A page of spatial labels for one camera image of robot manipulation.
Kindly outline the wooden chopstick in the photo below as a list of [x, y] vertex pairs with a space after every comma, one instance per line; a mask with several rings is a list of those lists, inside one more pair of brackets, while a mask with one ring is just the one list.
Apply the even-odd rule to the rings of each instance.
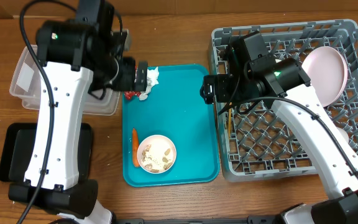
[[227, 136], [230, 139], [231, 138], [231, 118], [232, 118], [232, 109], [229, 108], [228, 110], [228, 116], [227, 116]]

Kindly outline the bowl with food scraps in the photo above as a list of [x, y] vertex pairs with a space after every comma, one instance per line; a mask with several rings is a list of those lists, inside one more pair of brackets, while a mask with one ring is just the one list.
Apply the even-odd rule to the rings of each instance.
[[152, 135], [145, 138], [137, 150], [137, 163], [151, 174], [163, 174], [174, 165], [177, 150], [174, 143], [163, 135]]

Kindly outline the large pink plate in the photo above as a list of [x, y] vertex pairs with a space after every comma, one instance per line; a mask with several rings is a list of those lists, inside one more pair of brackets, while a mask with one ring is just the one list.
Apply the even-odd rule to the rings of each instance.
[[342, 95], [348, 78], [344, 57], [332, 47], [313, 50], [302, 63], [323, 107], [333, 104]]

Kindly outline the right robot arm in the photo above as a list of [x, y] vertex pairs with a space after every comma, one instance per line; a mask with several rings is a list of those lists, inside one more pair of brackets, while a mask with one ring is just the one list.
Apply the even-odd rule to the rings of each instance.
[[277, 62], [257, 31], [231, 42], [223, 57], [229, 73], [203, 78], [204, 101], [223, 103], [225, 110], [263, 101], [300, 142], [328, 196], [288, 208], [275, 223], [358, 223], [358, 155], [325, 112], [300, 63]]

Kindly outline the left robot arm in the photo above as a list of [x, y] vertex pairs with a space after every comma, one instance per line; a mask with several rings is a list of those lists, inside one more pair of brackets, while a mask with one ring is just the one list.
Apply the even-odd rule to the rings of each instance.
[[123, 54], [125, 37], [113, 32], [114, 6], [80, 1], [75, 17], [46, 21], [28, 51], [40, 72], [40, 109], [35, 144], [19, 183], [9, 186], [11, 200], [36, 206], [72, 223], [114, 223], [98, 201], [98, 183], [80, 181], [78, 143], [89, 93], [145, 91], [147, 62]]

